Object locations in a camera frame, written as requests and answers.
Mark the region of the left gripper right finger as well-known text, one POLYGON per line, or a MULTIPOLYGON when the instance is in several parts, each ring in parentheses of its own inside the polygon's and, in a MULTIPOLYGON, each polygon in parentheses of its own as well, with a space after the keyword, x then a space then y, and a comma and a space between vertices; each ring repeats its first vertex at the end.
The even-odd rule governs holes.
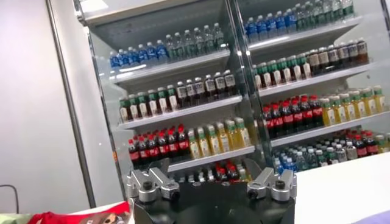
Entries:
POLYGON ((261 168, 254 160, 245 158, 244 164, 252 180, 247 183, 247 196, 250 200, 266 198, 268 194, 275 201, 296 200, 297 177, 292 170, 275 173, 271 167, 261 168))

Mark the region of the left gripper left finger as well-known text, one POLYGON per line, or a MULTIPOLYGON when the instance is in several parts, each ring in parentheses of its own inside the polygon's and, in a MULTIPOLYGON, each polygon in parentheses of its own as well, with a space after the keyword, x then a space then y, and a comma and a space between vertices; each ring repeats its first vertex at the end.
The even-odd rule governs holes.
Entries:
POLYGON ((146 170, 133 169, 127 176, 127 198, 137 198, 141 203, 152 203, 158 198, 177 201, 180 185, 167 177, 169 158, 152 162, 146 170))

